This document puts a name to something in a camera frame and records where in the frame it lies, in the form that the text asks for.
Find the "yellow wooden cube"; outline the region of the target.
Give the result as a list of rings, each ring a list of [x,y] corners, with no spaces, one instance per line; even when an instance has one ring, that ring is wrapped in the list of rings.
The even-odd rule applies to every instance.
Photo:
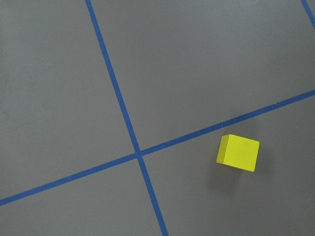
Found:
[[[216,162],[254,172],[260,142],[233,134],[223,135]]]

